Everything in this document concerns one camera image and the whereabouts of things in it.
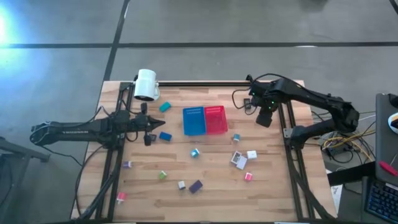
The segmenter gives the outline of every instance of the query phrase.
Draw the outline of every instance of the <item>wooden tabletop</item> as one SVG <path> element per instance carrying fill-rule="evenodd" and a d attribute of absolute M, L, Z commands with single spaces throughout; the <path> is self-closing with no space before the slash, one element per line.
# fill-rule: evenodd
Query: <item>wooden tabletop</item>
<path fill-rule="evenodd" d="M 120 82 L 104 82 L 98 106 L 114 111 Z M 166 124 L 152 133 L 172 134 L 171 142 L 157 139 L 145 147 L 143 134 L 136 142 L 126 142 L 124 161 L 132 161 L 131 169 L 122 169 L 119 192 L 127 199 L 116 205 L 114 221 L 117 222 L 272 222 L 295 221 L 294 201 L 287 168 L 284 143 L 278 113 L 274 113 L 269 128 L 256 124 L 257 112 L 246 115 L 237 110 L 231 101 L 232 91 L 242 87 L 161 87 L 160 98 L 148 103 L 148 114 Z M 247 92 L 236 93 L 236 103 L 243 104 Z M 159 106 L 168 101 L 172 107 L 165 113 Z M 132 110 L 138 110 L 141 101 L 133 100 Z M 312 124 L 310 107 L 292 102 L 297 125 Z M 192 106 L 223 105 L 228 121 L 228 132 L 219 135 L 186 136 L 183 133 L 182 109 Z M 98 118 L 105 117 L 100 113 Z M 233 134 L 241 140 L 234 143 Z M 99 145 L 90 143 L 87 156 Z M 190 151 L 197 148 L 200 155 L 193 159 Z M 249 160 L 244 170 L 231 162 L 235 151 L 246 156 L 256 150 L 257 159 Z M 85 167 L 79 201 L 84 209 L 100 189 L 106 151 L 101 149 Z M 306 146 L 303 157 L 308 181 L 319 202 L 336 216 L 336 210 L 326 176 L 325 165 L 318 146 Z M 159 180 L 164 170 L 167 177 Z M 250 182 L 244 180 L 246 172 L 253 174 Z M 195 194 L 188 189 L 179 190 L 183 180 L 187 188 L 200 180 L 203 187 Z M 302 207 L 305 210 L 303 197 Z M 109 197 L 105 201 L 106 215 Z M 76 217 L 76 208 L 72 217 Z"/>

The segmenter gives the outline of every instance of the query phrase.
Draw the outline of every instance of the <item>green cube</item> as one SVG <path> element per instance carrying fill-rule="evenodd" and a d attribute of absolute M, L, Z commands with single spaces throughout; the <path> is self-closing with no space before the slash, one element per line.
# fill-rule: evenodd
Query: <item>green cube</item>
<path fill-rule="evenodd" d="M 159 173 L 159 179 L 160 179 L 160 180 L 162 180 L 162 179 L 164 179 L 164 178 L 166 178 L 166 177 L 167 177 L 166 172 L 161 171 L 161 172 Z"/>

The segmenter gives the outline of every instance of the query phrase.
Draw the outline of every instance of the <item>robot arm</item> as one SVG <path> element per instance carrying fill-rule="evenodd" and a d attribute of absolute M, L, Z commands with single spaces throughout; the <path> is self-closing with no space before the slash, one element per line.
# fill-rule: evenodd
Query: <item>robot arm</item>
<path fill-rule="evenodd" d="M 269 127 L 272 122 L 272 113 L 278 108 L 279 103 L 286 103 L 290 100 L 297 100 L 330 112 L 331 119 L 329 120 L 308 127 L 294 127 L 289 138 L 290 145 L 294 149 L 302 149 L 305 141 L 310 137 L 331 131 L 350 133 L 355 131 L 358 126 L 359 113 L 350 102 L 346 102 L 340 97 L 308 90 L 286 78 L 280 78 L 270 83 L 261 83 L 248 75 L 246 80 L 251 82 L 249 92 L 249 95 L 252 96 L 251 104 L 261 108 L 256 123 L 262 126 Z"/>
<path fill-rule="evenodd" d="M 146 145 L 150 145 L 147 135 L 153 129 L 165 124 L 146 115 L 146 103 L 142 112 L 130 119 L 128 110 L 111 113 L 107 118 L 96 119 L 85 123 L 47 122 L 32 127 L 30 141 L 38 146 L 53 144 L 57 141 L 96 141 L 105 147 L 114 146 L 126 133 L 144 131 Z"/>

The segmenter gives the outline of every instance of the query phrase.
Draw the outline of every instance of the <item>concrete floor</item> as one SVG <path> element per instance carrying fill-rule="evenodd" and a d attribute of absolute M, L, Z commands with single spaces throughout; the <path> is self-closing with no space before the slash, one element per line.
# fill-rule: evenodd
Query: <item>concrete floor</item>
<path fill-rule="evenodd" d="M 111 48 L 34 49 L 34 44 L 111 44 L 123 2 L 0 1 L 0 136 L 43 151 L 29 142 L 32 125 L 93 115 Z M 398 41 L 398 15 L 389 0 L 131 0 L 120 38 L 120 43 L 383 41 Z M 118 49 L 110 80 L 131 80 L 140 68 L 155 70 L 159 80 L 243 80 L 273 72 L 352 101 L 358 111 L 372 111 L 376 93 L 396 93 L 397 58 L 398 46 Z M 86 145 L 50 148 L 82 161 Z M 70 158 L 32 160 L 9 223 L 68 220 L 77 173 Z M 358 210 L 345 207 L 340 216 L 355 220 Z"/>

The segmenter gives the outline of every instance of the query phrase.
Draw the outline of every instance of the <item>white cube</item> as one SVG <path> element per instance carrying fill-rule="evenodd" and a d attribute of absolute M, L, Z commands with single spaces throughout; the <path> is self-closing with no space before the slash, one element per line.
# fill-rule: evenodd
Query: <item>white cube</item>
<path fill-rule="evenodd" d="M 234 155 L 232 156 L 232 159 L 231 159 L 231 162 L 233 163 L 233 164 L 238 164 L 238 161 L 239 161 L 239 159 L 240 159 L 240 157 L 242 156 L 242 154 L 240 153 L 240 152 L 238 152 L 238 151 L 235 151 L 235 153 L 234 153 Z"/>
<path fill-rule="evenodd" d="M 243 170 L 247 161 L 248 161 L 248 159 L 246 157 L 241 156 L 239 158 L 238 164 L 236 164 L 236 168 Z"/>
<path fill-rule="evenodd" d="M 256 150 L 248 151 L 248 159 L 255 159 L 257 158 Z"/>
<path fill-rule="evenodd" d="M 185 183 L 184 183 L 183 180 L 181 180 L 181 181 L 178 183 L 178 187 L 179 187 L 180 190 L 185 189 Z"/>

